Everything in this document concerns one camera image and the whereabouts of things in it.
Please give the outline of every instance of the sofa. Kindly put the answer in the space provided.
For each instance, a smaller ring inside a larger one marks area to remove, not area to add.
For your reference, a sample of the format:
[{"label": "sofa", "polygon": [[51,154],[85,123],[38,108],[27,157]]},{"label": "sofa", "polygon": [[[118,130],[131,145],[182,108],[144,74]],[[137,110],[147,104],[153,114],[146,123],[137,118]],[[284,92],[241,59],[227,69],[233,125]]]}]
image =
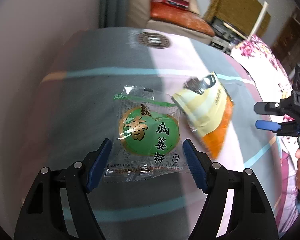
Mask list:
[{"label": "sofa", "polygon": [[210,44],[214,36],[209,24],[201,19],[196,0],[190,0],[189,11],[151,0],[129,0],[126,26],[186,36],[205,44]]}]

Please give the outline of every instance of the yellow and orange bag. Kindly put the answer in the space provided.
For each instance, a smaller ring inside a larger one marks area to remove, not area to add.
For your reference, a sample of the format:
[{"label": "yellow and orange bag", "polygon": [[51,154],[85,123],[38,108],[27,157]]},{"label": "yellow and orange bag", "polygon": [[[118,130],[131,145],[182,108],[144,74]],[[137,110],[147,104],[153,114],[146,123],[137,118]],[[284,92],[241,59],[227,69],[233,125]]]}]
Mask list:
[{"label": "yellow and orange bag", "polygon": [[202,80],[190,79],[172,98],[186,113],[191,130],[197,133],[207,153],[216,159],[233,110],[233,102],[216,74],[212,72]]}]

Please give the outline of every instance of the green circular label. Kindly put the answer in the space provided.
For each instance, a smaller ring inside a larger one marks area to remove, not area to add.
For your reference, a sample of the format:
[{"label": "green circular label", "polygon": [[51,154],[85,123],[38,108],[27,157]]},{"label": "green circular label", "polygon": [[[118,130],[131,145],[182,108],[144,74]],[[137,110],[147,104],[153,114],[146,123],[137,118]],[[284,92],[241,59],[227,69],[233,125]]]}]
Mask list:
[{"label": "green circular label", "polygon": [[150,112],[144,104],[123,115],[119,133],[128,152],[147,156],[166,154],[180,140],[178,121],[168,114]]}]

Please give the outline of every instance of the transparent plastic wrapper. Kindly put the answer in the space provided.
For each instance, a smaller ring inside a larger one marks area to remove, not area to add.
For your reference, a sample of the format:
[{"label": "transparent plastic wrapper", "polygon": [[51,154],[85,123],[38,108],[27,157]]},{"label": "transparent plastic wrapper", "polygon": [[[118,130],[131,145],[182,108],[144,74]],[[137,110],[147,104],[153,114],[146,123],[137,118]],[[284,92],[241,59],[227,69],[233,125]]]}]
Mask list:
[{"label": "transparent plastic wrapper", "polygon": [[231,121],[233,102],[214,72],[191,78],[173,101],[185,112],[189,127],[213,159],[219,156]]},{"label": "transparent plastic wrapper", "polygon": [[125,86],[121,95],[114,96],[117,129],[104,181],[127,182],[189,172],[179,135],[181,110],[163,102],[167,98],[169,95],[161,92],[133,86]]}]

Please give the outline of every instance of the teal stripe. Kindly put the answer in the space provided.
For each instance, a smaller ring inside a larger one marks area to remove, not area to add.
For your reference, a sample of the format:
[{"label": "teal stripe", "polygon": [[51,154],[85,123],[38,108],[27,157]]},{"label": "teal stripe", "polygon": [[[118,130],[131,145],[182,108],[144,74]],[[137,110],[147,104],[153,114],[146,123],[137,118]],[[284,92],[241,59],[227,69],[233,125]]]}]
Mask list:
[{"label": "teal stripe", "polygon": [[[154,217],[173,212],[180,208],[184,208],[186,205],[185,203],[185,198],[181,196],[169,201],[143,207],[121,210],[94,210],[93,214],[98,222],[123,222],[128,220]],[[65,217],[65,220],[72,220],[69,208],[63,208],[63,216]]]},{"label": "teal stripe", "polygon": [[260,151],[258,151],[253,157],[247,160],[243,165],[244,168],[250,168],[253,164],[255,164],[269,149],[271,148],[270,143],[267,143],[262,147]]},{"label": "teal stripe", "polygon": [[282,150],[281,150],[281,145],[280,145],[280,139],[278,136],[276,136],[275,139],[277,141],[277,145],[278,145],[278,149],[279,149],[279,157],[280,157],[280,159],[282,159]]},{"label": "teal stripe", "polygon": [[125,67],[100,67],[76,71],[67,71],[67,78],[89,77],[101,75],[177,75],[177,76],[196,76],[198,73],[191,70],[177,69],[151,69],[151,68],[125,68]]},{"label": "teal stripe", "polygon": [[245,83],[251,83],[251,84],[253,83],[251,80],[243,79],[241,77],[230,77],[230,76],[225,76],[222,74],[217,74],[217,77],[219,79],[224,79],[224,80],[238,80],[238,81],[245,82]]}]

